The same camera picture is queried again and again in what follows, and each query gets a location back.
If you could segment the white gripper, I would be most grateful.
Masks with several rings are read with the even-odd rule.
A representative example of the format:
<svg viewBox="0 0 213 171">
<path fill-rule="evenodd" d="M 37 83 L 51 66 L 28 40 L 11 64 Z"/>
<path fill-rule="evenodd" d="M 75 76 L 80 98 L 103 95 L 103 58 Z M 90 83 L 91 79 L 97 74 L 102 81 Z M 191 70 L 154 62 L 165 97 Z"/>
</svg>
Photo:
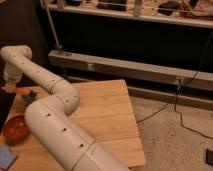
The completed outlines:
<svg viewBox="0 0 213 171">
<path fill-rule="evenodd" d="M 13 65 L 6 65 L 3 78 L 5 80 L 5 89 L 14 91 L 16 84 L 21 81 L 23 73 Z"/>
</svg>

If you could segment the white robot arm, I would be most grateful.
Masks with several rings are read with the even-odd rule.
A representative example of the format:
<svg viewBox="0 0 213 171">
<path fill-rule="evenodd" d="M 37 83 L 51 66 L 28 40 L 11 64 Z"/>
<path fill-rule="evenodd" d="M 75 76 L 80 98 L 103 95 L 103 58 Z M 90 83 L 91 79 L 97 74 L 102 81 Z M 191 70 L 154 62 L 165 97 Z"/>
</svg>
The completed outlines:
<svg viewBox="0 0 213 171">
<path fill-rule="evenodd" d="M 25 121 L 65 171 L 130 171 L 71 121 L 70 115 L 80 102 L 79 92 L 71 83 L 32 62 L 32 51 L 26 45 L 5 46 L 0 56 L 5 61 L 4 79 L 9 88 L 25 75 L 48 92 L 26 108 Z"/>
</svg>

